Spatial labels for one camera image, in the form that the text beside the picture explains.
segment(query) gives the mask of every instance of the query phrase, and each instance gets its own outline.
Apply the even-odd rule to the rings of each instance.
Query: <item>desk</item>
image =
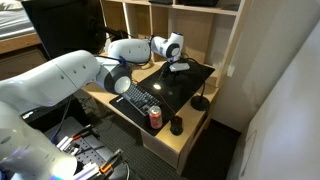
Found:
[[[161,63],[149,63],[142,67],[134,67],[132,77],[137,81],[142,81],[161,67]],[[214,86],[217,72],[211,74],[206,81],[206,89],[204,96],[212,102],[218,93],[218,88]],[[119,114],[121,117],[137,126],[132,120],[114,108],[109,101],[117,97],[117,95],[107,93],[104,89],[96,84],[88,84],[82,88],[97,102],[107,106],[109,109]],[[141,131],[142,141],[144,146],[166,161],[177,170],[181,175],[183,168],[187,162],[187,157],[197,141],[201,132],[208,126],[211,119],[211,108],[208,111],[197,111],[190,105],[190,100],[177,112],[177,115],[183,119],[183,133],[175,136],[170,132],[170,122],[164,125],[161,131],[156,136],[151,136],[143,129]]]

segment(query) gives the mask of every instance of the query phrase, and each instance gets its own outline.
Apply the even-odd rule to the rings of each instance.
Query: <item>black desk mat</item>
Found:
[[[168,64],[165,63],[158,71],[138,83],[140,87],[161,101],[163,126],[174,117],[174,112],[179,111],[202,86],[204,79],[207,79],[214,71],[213,68],[199,66],[194,62],[189,62],[189,65],[189,70],[170,73]],[[161,86],[160,90],[153,87],[155,83]],[[110,104],[150,135],[155,136],[161,130],[161,128],[151,128],[149,117],[143,116],[121,95],[111,100]]]

